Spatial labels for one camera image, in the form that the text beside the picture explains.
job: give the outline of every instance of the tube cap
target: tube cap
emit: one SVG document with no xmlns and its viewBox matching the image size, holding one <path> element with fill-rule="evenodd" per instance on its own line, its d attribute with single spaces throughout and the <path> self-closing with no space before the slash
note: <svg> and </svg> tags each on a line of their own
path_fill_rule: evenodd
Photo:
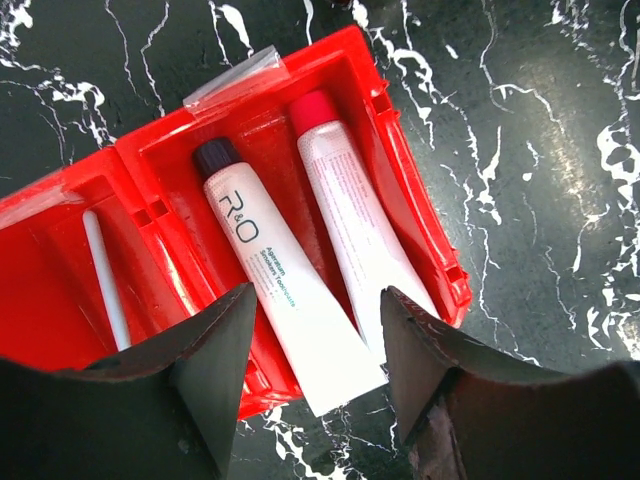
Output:
<svg viewBox="0 0 640 480">
<path fill-rule="evenodd" d="M 207 179 L 229 165 L 242 162 L 242 158 L 231 140 L 220 137 L 200 145 L 194 153 L 193 162 L 202 178 Z"/>
<path fill-rule="evenodd" d="M 324 90 L 314 90 L 289 105 L 289 116 L 300 137 L 319 125 L 340 120 L 331 97 Z"/>
</svg>

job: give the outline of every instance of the marble countertop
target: marble countertop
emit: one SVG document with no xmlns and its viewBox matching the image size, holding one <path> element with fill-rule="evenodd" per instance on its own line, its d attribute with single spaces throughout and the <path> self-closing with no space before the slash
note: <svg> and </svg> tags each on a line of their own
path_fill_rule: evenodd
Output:
<svg viewBox="0 0 640 480">
<path fill-rule="evenodd" d="M 227 2 L 4 0 L 0 196 L 355 23 L 471 275 L 463 330 L 568 372 L 640 359 L 640 3 Z M 410 478 L 388 396 L 241 422 L 230 478 Z"/>
</svg>

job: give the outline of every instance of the red box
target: red box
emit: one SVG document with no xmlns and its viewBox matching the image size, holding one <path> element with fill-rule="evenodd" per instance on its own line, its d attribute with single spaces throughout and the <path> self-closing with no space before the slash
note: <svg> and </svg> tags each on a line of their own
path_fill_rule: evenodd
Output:
<svg viewBox="0 0 640 480">
<path fill-rule="evenodd" d="M 266 91 L 198 118 L 182 108 L 0 201 L 0 355 L 57 370 L 83 368 L 116 352 L 83 229 L 87 208 L 99 216 L 134 343 L 247 281 L 191 160 L 197 146 L 217 136 L 230 137 L 253 166 L 350 313 L 286 115 L 289 102 L 317 88 L 333 96 L 443 320 L 461 324 L 471 301 L 468 275 L 429 202 L 360 31 L 347 28 L 284 62 L 290 77 Z M 239 416 L 300 396 L 259 309 Z"/>
</svg>

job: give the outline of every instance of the red cap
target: red cap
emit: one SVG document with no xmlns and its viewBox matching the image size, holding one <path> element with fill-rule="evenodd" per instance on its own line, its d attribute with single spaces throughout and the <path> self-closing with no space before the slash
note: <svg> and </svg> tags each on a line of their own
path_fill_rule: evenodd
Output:
<svg viewBox="0 0 640 480">
<path fill-rule="evenodd" d="M 289 105 L 289 116 L 298 138 L 318 125 L 340 119 L 333 100 L 324 90 L 314 90 L 294 100 Z"/>
</svg>

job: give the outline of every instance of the red object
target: red object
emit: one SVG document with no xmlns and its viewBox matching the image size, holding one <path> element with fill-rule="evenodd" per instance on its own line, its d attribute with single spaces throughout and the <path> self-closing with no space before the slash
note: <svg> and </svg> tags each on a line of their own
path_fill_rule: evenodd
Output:
<svg viewBox="0 0 640 480">
<path fill-rule="evenodd" d="M 316 89 L 335 99 L 442 318 L 461 324 L 471 301 L 468 275 L 429 202 L 387 84 L 360 31 L 342 30 L 287 57 L 285 64 L 291 78 L 267 91 L 249 92 L 197 119 L 179 109 L 0 201 L 0 228 L 5 227 L 0 230 L 0 355 L 57 370 L 80 369 L 116 352 L 82 225 L 87 208 L 100 219 L 134 344 L 246 282 L 192 163 L 194 150 L 219 136 L 229 137 L 256 170 L 311 262 L 350 312 L 298 156 L 298 134 L 286 114 L 291 102 Z M 327 114 L 330 110 L 319 108 L 316 116 Z M 298 122 L 298 127 L 308 125 Z M 300 396 L 259 309 L 240 418 Z"/>
<path fill-rule="evenodd" d="M 322 90 L 314 90 L 294 100 L 289 105 L 289 116 L 296 138 L 319 125 L 340 120 L 333 100 Z"/>
</svg>

